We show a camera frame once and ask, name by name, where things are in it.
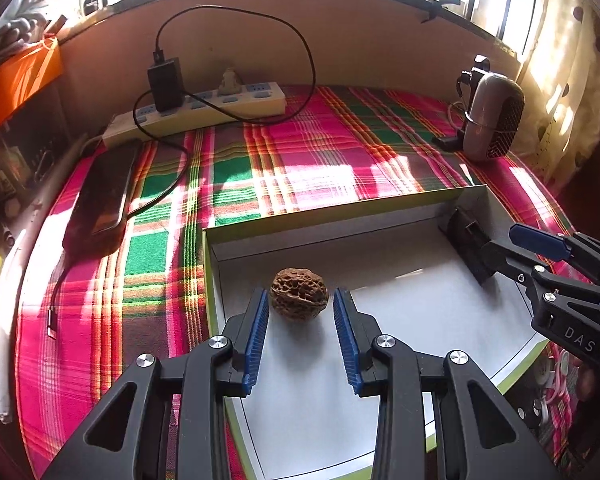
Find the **brown walnut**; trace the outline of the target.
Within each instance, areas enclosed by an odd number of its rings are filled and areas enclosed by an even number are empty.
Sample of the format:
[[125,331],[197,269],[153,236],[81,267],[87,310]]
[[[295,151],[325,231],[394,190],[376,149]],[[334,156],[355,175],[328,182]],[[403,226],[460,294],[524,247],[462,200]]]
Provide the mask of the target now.
[[310,269],[286,268],[273,278],[270,290],[271,307],[287,320],[308,322],[317,317],[328,304],[328,290],[321,276]]

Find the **black rectangular device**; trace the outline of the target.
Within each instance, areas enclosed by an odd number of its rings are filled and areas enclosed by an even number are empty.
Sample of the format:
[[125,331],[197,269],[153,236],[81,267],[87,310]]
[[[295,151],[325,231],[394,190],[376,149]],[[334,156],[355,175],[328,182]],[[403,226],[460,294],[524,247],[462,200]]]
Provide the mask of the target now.
[[481,248],[491,237],[469,212],[455,207],[441,220],[440,230],[480,285],[494,275],[495,271],[486,265],[481,255]]

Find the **plaid bed cloth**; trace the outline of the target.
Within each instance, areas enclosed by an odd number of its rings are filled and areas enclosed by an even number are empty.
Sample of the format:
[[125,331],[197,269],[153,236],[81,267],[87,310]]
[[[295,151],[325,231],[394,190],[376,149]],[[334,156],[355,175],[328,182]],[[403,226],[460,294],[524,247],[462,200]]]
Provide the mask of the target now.
[[149,143],[120,248],[62,273],[61,242],[91,165],[81,160],[44,220],[20,295],[15,398],[32,472],[45,471],[137,356],[172,358],[207,338],[204,229],[483,183],[514,220],[572,231],[519,158],[476,165],[440,152],[445,112],[416,94],[322,87],[291,122],[185,133],[184,152]]

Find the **small grey heater fan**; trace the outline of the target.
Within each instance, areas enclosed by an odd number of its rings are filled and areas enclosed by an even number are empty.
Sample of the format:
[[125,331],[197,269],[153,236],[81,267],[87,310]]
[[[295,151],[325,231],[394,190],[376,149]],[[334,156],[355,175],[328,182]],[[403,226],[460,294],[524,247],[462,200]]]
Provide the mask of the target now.
[[463,122],[448,121],[455,136],[435,138],[434,144],[445,152],[463,152],[474,162],[505,156],[517,134],[526,98],[519,84],[492,72],[490,60],[476,55],[470,70],[463,70],[455,84]]

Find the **green white cardboard box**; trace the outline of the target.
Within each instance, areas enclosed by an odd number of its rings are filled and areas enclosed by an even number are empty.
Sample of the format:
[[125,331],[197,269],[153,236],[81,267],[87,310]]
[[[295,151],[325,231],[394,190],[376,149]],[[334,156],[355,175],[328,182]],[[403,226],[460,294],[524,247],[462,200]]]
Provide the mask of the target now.
[[[524,288],[503,275],[479,284],[442,232],[462,208],[494,240],[512,217],[484,185],[364,200],[204,231],[208,322],[219,333],[275,274],[306,268],[345,288],[358,310],[412,349],[462,350],[501,391],[538,357]],[[363,479],[370,475],[378,402],[347,381],[331,310],[309,322],[268,317],[257,383],[227,402],[250,479]]]

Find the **cream patterned curtain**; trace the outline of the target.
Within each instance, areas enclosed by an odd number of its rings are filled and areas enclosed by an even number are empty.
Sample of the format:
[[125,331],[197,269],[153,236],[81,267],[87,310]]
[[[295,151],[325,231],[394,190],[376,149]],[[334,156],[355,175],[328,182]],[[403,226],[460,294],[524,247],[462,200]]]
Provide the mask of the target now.
[[558,194],[600,144],[600,18],[588,0],[546,0],[519,83],[514,153]]

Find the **black smartphone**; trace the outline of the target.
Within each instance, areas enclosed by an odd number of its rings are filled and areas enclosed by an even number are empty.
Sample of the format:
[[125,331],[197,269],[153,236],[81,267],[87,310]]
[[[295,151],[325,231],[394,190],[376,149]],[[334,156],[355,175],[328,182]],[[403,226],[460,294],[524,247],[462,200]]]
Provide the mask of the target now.
[[118,249],[142,147],[143,143],[134,139],[95,157],[62,240],[67,256],[76,260],[102,258]]

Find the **white power strip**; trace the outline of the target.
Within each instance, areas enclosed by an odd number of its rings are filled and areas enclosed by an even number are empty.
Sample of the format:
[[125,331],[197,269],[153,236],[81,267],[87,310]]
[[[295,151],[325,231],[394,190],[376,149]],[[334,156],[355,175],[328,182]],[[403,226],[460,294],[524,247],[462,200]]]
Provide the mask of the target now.
[[[275,82],[246,84],[242,90],[230,96],[221,96],[216,90],[197,93],[201,99],[226,110],[230,114],[247,119],[260,119],[285,114],[286,96]],[[183,131],[206,128],[230,121],[230,116],[189,96],[184,98],[179,108],[158,112],[154,103],[139,107],[135,114],[127,112],[114,116],[104,134],[102,142],[106,148],[133,139],[146,141],[145,136],[135,125],[138,123],[154,136],[170,136]]]

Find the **black charger adapter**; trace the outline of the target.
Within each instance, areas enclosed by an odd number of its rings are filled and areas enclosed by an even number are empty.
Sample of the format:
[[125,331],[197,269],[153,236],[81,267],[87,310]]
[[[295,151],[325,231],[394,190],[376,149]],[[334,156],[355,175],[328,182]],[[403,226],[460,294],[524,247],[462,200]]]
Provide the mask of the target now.
[[159,113],[175,110],[183,104],[184,86],[178,58],[169,58],[162,63],[151,65],[147,77]]

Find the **orange box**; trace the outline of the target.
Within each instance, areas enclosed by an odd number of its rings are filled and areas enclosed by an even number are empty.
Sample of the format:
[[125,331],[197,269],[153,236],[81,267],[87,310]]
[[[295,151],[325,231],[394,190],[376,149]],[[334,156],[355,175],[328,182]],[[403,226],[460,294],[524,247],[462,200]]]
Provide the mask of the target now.
[[64,72],[59,42],[49,36],[0,66],[0,125]]

